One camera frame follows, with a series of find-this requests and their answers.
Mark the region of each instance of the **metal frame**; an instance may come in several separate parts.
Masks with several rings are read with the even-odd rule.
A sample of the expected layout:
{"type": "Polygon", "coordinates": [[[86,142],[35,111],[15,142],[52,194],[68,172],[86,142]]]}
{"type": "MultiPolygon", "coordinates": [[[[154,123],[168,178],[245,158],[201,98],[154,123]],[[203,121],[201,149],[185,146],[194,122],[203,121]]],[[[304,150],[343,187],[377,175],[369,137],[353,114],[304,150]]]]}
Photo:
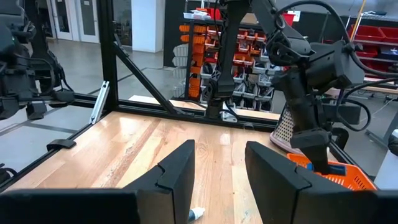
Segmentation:
{"type": "MultiPolygon", "coordinates": [[[[189,121],[194,123],[203,123],[217,126],[226,126],[230,128],[246,128],[253,129],[256,131],[272,132],[277,122],[272,119],[254,118],[248,116],[240,116],[238,122],[230,123],[222,120],[209,119],[204,116],[203,110],[193,110],[186,108],[176,108],[172,106],[171,102],[166,100],[156,89],[156,87],[146,78],[146,76],[132,63],[125,54],[119,50],[118,45],[115,44],[113,34],[113,0],[103,0],[97,2],[98,7],[98,19],[99,19],[99,39],[101,42],[101,56],[103,65],[103,77],[105,82],[109,82],[109,93],[104,105],[104,112],[102,117],[105,117],[112,111],[120,111],[125,113],[141,114],[145,116],[155,116],[159,118],[175,119],[181,121],[189,121]],[[138,78],[138,80],[148,89],[150,93],[160,103],[150,104],[136,101],[120,100],[118,98],[118,78],[116,70],[116,56],[119,56],[130,71],[138,78]]],[[[72,103],[73,106],[82,106],[86,108],[94,108],[97,96],[75,94],[75,101],[72,103]]],[[[87,129],[92,127],[92,124],[87,124],[85,127],[80,129],[77,133],[70,136],[69,140],[74,140],[87,129]]],[[[38,158],[32,164],[27,166],[25,169],[20,171],[18,175],[12,179],[6,181],[0,185],[0,192],[11,186],[13,183],[21,179],[27,173],[32,171],[34,168],[39,166],[41,163],[46,161],[48,158],[57,153],[57,150],[51,150],[42,157],[38,158]]],[[[331,143],[330,152],[340,162],[347,164],[357,163],[350,158],[347,153],[340,149],[334,142],[331,143]]]]}

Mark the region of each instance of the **metal bracket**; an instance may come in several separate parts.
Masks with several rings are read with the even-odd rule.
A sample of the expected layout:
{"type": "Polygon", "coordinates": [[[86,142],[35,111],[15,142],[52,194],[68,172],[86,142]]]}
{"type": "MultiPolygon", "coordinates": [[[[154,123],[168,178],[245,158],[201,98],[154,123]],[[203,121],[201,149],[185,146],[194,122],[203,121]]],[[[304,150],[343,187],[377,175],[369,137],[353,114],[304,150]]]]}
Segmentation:
{"type": "Polygon", "coordinates": [[[90,124],[95,124],[100,120],[102,110],[104,109],[106,98],[109,92],[109,81],[104,81],[101,85],[97,100],[90,116],[90,124]]]}
{"type": "MultiPolygon", "coordinates": [[[[236,113],[236,105],[235,103],[233,103],[233,105],[230,106],[230,108],[236,113]]],[[[229,110],[228,107],[226,106],[226,103],[223,103],[223,110],[229,110]]],[[[230,122],[230,123],[237,123],[238,120],[235,118],[235,116],[233,116],[230,113],[227,112],[221,112],[221,118],[223,121],[225,122],[230,122]]]]}

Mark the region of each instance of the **orange storage bin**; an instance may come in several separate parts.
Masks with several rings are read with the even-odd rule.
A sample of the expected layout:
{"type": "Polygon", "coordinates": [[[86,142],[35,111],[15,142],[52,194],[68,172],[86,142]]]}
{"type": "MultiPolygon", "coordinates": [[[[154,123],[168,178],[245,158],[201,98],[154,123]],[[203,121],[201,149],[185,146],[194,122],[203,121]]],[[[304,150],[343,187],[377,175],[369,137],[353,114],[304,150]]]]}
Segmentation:
{"type": "Polygon", "coordinates": [[[250,44],[247,44],[247,43],[240,43],[239,45],[238,45],[238,50],[240,51],[240,52],[245,52],[245,53],[247,53],[248,51],[249,51],[249,49],[250,49],[250,44]]]}
{"type": "Polygon", "coordinates": [[[248,35],[246,36],[246,40],[256,40],[256,39],[257,39],[257,36],[258,36],[257,33],[254,33],[254,35],[248,34],[248,35]]]}
{"type": "Polygon", "coordinates": [[[200,78],[190,78],[189,79],[189,96],[198,97],[200,94],[200,78]]]}
{"type": "Polygon", "coordinates": [[[198,54],[205,53],[205,46],[203,46],[203,44],[194,44],[193,53],[198,53],[198,54]]]}
{"type": "Polygon", "coordinates": [[[254,58],[249,57],[249,56],[244,58],[243,64],[245,64],[245,65],[253,65],[253,63],[254,63],[254,58]]]}
{"type": "Polygon", "coordinates": [[[207,34],[208,35],[216,35],[217,34],[217,30],[215,26],[208,26],[207,27],[207,34]]]}
{"type": "Polygon", "coordinates": [[[247,35],[248,35],[248,32],[246,30],[239,30],[238,39],[245,39],[247,35]]]}
{"type": "MultiPolygon", "coordinates": [[[[304,168],[307,168],[307,165],[311,163],[310,160],[303,155],[289,153],[287,154],[287,158],[304,168]]],[[[332,174],[321,175],[320,173],[316,174],[330,181],[333,181],[337,184],[340,184],[350,190],[377,190],[376,186],[372,183],[372,181],[370,181],[366,177],[366,175],[362,172],[362,170],[357,166],[344,164],[341,162],[333,162],[333,161],[329,161],[328,163],[331,165],[345,166],[346,175],[342,176],[342,175],[332,175],[332,174]]]]}
{"type": "Polygon", "coordinates": [[[257,34],[257,39],[256,40],[260,41],[260,42],[265,42],[267,40],[267,37],[266,37],[265,34],[257,34]]]}
{"type": "MultiPolygon", "coordinates": [[[[181,36],[182,42],[189,42],[189,35],[182,35],[181,36]]],[[[203,44],[205,43],[205,36],[203,35],[194,35],[193,36],[193,43],[194,44],[203,44]]]]}
{"type": "Polygon", "coordinates": [[[200,74],[200,67],[191,67],[191,73],[200,74]]]}
{"type": "Polygon", "coordinates": [[[193,54],[192,60],[197,62],[197,66],[201,67],[203,63],[203,54],[193,54]]]}
{"type": "MultiPolygon", "coordinates": [[[[193,31],[204,34],[206,32],[205,26],[194,26],[193,31]]],[[[180,25],[180,32],[189,32],[189,25],[180,25]]]]}
{"type": "Polygon", "coordinates": [[[208,37],[206,38],[205,45],[207,47],[214,47],[216,45],[216,40],[213,40],[212,38],[208,37]]]}
{"type": "Polygon", "coordinates": [[[234,55],[234,63],[236,63],[236,64],[243,64],[243,62],[244,62],[244,56],[245,56],[245,55],[235,54],[235,55],[234,55]]]}
{"type": "Polygon", "coordinates": [[[251,48],[250,48],[250,54],[259,55],[260,52],[261,52],[260,49],[256,49],[256,48],[254,48],[253,46],[251,46],[251,48]]]}

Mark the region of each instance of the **small tube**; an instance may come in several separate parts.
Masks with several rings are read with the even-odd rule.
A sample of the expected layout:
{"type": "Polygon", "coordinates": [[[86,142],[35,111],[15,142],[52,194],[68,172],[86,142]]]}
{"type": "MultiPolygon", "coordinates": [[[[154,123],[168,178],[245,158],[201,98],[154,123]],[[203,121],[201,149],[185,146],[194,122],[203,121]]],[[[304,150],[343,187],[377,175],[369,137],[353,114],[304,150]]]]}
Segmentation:
{"type": "Polygon", "coordinates": [[[198,220],[203,215],[205,210],[206,210],[205,208],[200,208],[200,207],[189,210],[188,222],[190,223],[195,220],[198,220]]]}

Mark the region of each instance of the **black clamp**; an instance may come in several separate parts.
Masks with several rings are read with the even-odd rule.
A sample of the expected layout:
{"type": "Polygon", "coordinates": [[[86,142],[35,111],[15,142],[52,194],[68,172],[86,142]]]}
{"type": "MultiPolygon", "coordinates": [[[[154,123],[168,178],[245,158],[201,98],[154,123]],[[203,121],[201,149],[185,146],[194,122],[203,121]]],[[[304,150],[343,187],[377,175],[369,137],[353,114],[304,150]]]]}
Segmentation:
{"type": "Polygon", "coordinates": [[[76,146],[76,142],[68,139],[56,139],[50,142],[47,145],[47,151],[52,149],[61,150],[61,149],[71,149],[76,146]]]}

